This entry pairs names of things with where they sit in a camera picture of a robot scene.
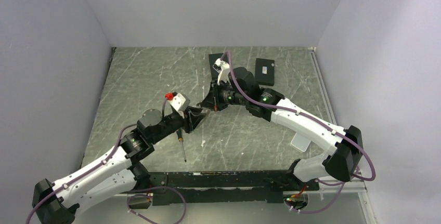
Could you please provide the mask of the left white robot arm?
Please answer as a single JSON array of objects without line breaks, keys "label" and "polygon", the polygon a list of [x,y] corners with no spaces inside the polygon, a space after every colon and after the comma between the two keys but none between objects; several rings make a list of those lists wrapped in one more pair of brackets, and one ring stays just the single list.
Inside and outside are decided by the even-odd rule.
[{"label": "left white robot arm", "polygon": [[120,131],[116,144],[104,155],[54,182],[38,182],[26,223],[33,215],[41,223],[73,223],[77,215],[116,194],[146,191],[150,174],[141,161],[154,151],[156,143],[178,130],[193,132],[208,114],[191,106],[169,115],[147,110],[137,123],[128,125],[128,134],[124,133],[126,127]]}]

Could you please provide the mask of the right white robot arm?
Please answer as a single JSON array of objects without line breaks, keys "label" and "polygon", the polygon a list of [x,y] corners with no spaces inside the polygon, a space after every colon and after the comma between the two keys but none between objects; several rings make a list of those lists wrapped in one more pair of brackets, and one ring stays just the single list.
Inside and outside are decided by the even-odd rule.
[{"label": "right white robot arm", "polygon": [[221,111],[229,105],[244,106],[253,116],[289,128],[323,150],[320,155],[291,164],[286,177],[289,188],[299,190],[306,182],[323,176],[341,182],[354,177],[363,148],[359,128],[353,125],[343,128],[316,118],[283,94],[261,88],[253,74],[243,67],[235,68],[234,74],[235,81],[231,75],[225,82],[212,80],[199,106],[212,111]]}]

